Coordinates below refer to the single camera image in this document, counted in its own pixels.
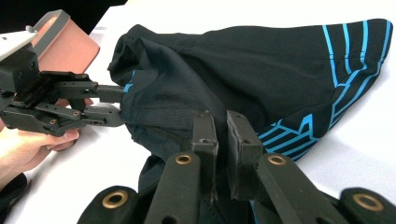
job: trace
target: fabric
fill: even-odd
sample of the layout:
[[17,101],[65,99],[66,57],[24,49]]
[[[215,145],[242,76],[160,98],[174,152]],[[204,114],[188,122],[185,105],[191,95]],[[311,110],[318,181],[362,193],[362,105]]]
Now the fabric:
[[20,174],[9,182],[0,192],[0,223],[4,223],[11,202],[21,196],[26,186],[26,176]]
[[[237,26],[202,35],[132,27],[120,37],[108,70],[124,87],[126,127],[152,153],[139,188],[158,180],[170,155],[186,150],[193,117],[204,111],[215,119],[218,176],[227,158],[226,110],[247,117],[267,152],[297,161],[375,83],[391,35],[392,24],[383,19]],[[247,206],[234,205],[235,211]],[[228,211],[221,214],[225,223],[246,223]]]

